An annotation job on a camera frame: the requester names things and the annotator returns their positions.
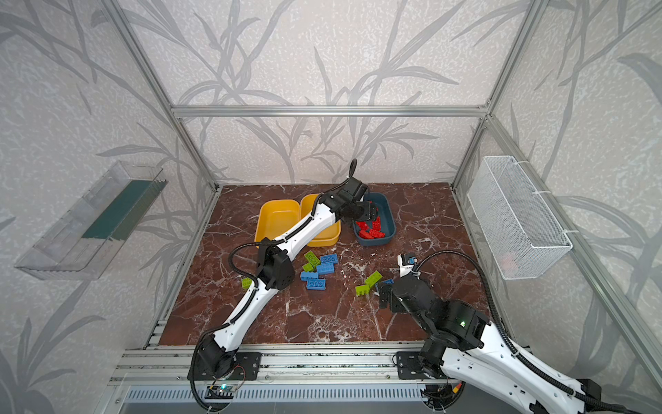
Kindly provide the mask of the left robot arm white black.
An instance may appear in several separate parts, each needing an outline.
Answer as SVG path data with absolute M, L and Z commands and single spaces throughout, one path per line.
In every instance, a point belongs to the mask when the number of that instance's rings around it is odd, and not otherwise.
M 229 255 L 231 269 L 251 280 L 251 286 L 225 322 L 201 334 L 191 357 L 187 379 L 191 383 L 216 380 L 231 374 L 236 354 L 260 312 L 295 279 L 294 260 L 322 231 L 338 222 L 368 221 L 377 215 L 367 200 L 369 186 L 350 176 L 341 184 L 320 193 L 311 212 L 282 235 L 234 248 Z M 244 248 L 258 248 L 254 273 L 239 269 L 234 257 Z

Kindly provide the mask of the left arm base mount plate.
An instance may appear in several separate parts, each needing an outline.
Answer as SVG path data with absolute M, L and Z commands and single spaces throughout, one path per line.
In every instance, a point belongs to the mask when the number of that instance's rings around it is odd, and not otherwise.
M 255 381 L 261 358 L 259 352 L 224 353 L 207 369 L 208 376 L 214 380 Z

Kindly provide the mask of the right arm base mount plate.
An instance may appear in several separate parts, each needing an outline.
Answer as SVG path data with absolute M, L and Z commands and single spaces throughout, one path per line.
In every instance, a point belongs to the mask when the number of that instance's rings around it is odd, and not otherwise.
M 398 379 L 404 380 L 438 380 L 439 375 L 428 372 L 419 361 L 418 351 L 399 351 L 392 358 L 398 371 Z

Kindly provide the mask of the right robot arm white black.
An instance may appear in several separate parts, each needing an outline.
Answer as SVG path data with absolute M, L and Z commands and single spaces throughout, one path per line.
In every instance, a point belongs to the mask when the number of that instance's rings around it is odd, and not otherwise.
M 405 374 L 457 380 L 489 393 L 521 413 L 628 413 L 602 400 L 601 386 L 548 366 L 511 340 L 500 324 L 467 303 L 440 298 L 408 274 L 378 285 L 380 305 L 410 315 L 427 337 L 416 353 L 397 354 Z

